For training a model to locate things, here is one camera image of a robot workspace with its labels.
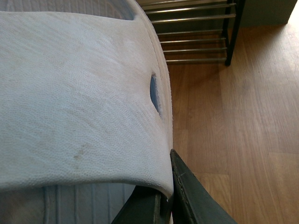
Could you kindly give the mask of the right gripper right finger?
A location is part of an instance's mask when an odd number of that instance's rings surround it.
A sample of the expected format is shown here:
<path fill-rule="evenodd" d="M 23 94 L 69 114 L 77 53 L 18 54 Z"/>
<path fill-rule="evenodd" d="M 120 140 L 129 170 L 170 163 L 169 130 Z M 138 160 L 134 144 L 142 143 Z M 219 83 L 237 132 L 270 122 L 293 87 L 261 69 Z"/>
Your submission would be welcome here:
<path fill-rule="evenodd" d="M 210 196 L 175 150 L 171 150 L 174 182 L 172 217 L 175 224 L 235 224 Z"/>

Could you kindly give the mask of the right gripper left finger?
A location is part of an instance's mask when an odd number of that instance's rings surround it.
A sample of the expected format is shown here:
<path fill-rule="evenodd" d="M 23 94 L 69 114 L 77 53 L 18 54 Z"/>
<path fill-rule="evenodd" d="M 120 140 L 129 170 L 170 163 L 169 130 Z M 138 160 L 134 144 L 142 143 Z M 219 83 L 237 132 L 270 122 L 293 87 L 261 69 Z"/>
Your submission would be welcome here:
<path fill-rule="evenodd" d="M 160 223 L 161 192 L 136 186 L 112 221 L 113 224 L 158 224 Z"/>

